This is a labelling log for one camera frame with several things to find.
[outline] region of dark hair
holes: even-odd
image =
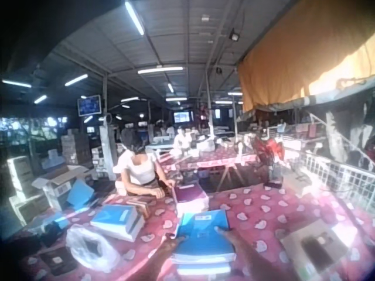
[[[127,149],[135,154],[145,153],[145,146],[142,139],[134,130],[123,129],[121,132],[121,141]]]

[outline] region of woman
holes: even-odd
[[[163,198],[164,191],[159,187],[158,179],[170,189],[175,181],[168,180],[152,149],[146,149],[140,137],[133,130],[123,130],[122,142],[127,150],[118,159],[121,169],[121,180],[127,192]]]

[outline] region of tv screen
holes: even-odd
[[[100,95],[93,95],[87,98],[79,98],[77,104],[78,116],[101,114]]]
[[[147,126],[147,121],[138,122],[138,127],[146,127],[146,126]]]
[[[175,112],[175,123],[190,122],[189,111]]]

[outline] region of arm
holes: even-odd
[[[124,186],[127,189],[127,191],[131,193],[138,195],[150,194],[156,196],[157,198],[164,197],[164,191],[162,189],[150,189],[147,187],[140,186],[139,184],[132,183],[130,181],[130,175],[127,169],[124,169],[121,172],[121,180],[124,183]]]
[[[171,256],[174,249],[184,240],[184,237],[172,239],[171,236],[171,234],[166,235],[166,239],[162,245],[160,245],[159,249],[156,250],[154,255],[139,271],[127,279],[128,281],[157,280],[164,262]]]
[[[175,181],[174,180],[168,180],[166,178],[164,170],[163,170],[162,166],[160,165],[159,161],[157,161],[157,160],[154,161],[154,165],[155,165],[155,171],[159,176],[159,180],[164,182],[165,185],[168,186],[170,189],[173,188],[175,186]]]
[[[244,263],[248,271],[251,272],[254,280],[298,280],[295,275],[286,274],[276,268],[271,262],[263,258],[237,231],[225,231],[220,228],[216,228],[216,231],[226,237],[233,244],[236,252],[243,257]]]

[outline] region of ceiling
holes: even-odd
[[[131,117],[146,113],[147,103],[133,101],[129,103],[130,109],[117,107],[123,98],[139,96],[151,100],[153,108],[169,109],[180,106],[166,102],[166,97],[188,97],[182,102],[183,107],[194,106],[197,99],[205,100],[208,72],[212,100],[226,99],[227,92],[240,90],[236,65],[294,2],[131,1],[144,27],[143,36],[121,2],[63,39],[33,72],[29,79],[33,88],[20,90],[1,84],[0,91],[6,92],[9,100],[23,99],[25,95],[33,100],[45,93],[46,104],[73,107],[81,95],[101,94],[103,77],[107,75],[108,108]],[[238,42],[229,39],[232,29],[240,34]],[[182,66],[183,70],[137,73],[156,66]],[[87,79],[64,86],[85,73]],[[18,79],[16,75],[9,78]]]

